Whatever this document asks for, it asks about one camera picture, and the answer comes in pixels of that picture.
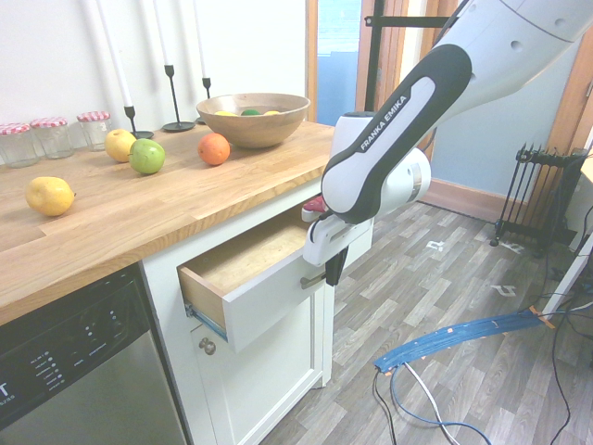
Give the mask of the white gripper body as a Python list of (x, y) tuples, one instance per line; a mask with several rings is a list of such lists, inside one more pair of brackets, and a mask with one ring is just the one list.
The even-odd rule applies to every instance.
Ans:
[(321, 267), (358, 238), (358, 226), (329, 216), (315, 222), (308, 231), (303, 258)]

